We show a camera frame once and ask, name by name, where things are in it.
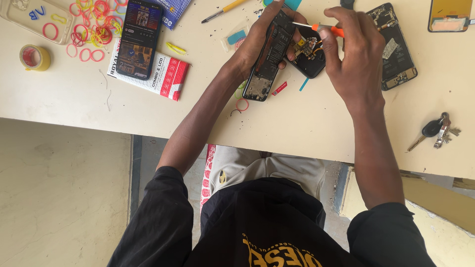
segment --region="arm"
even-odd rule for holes
[[[398,164],[384,120],[381,92],[384,37],[363,12],[341,7],[325,10],[339,20],[345,32],[345,57],[338,57],[338,44],[331,31],[320,32],[326,72],[353,119],[355,130],[356,181],[366,207],[388,202],[404,204]]]
[[[171,135],[157,169],[162,166],[171,166],[180,171],[182,175],[185,175],[190,169],[203,150],[214,123],[229,98],[232,97],[236,88],[249,77],[251,67],[255,64],[264,45],[267,28],[283,3],[283,0],[273,1],[254,23],[246,41],[221,68],[193,109]],[[297,22],[307,22],[297,12],[291,10],[285,10],[285,12]],[[296,31],[294,40],[299,41],[300,38],[300,33]],[[292,48],[287,51],[287,57],[290,60],[294,59],[295,54]],[[279,68],[283,69],[284,67],[285,62],[281,62]]]

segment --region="blue packaging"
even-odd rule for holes
[[[149,0],[163,7],[162,24],[173,29],[191,0]]]

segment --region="yellow tape roll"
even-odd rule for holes
[[[44,48],[25,45],[20,50],[20,61],[25,66],[25,70],[44,71],[51,64],[51,56]]]

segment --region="yellow pen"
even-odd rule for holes
[[[215,17],[221,15],[222,13],[225,13],[225,12],[228,12],[230,11],[231,9],[237,7],[238,5],[246,2],[247,0],[237,0],[237,1],[234,1],[233,3],[231,3],[230,5],[224,7],[223,9],[221,9],[220,11],[216,12],[215,14],[207,17],[205,20],[203,20],[201,23],[205,23],[205,22],[208,22],[212,19],[214,19]]]

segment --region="phone screen displaying video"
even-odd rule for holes
[[[162,8],[145,1],[129,0],[117,60],[117,72],[140,80],[150,77]]]

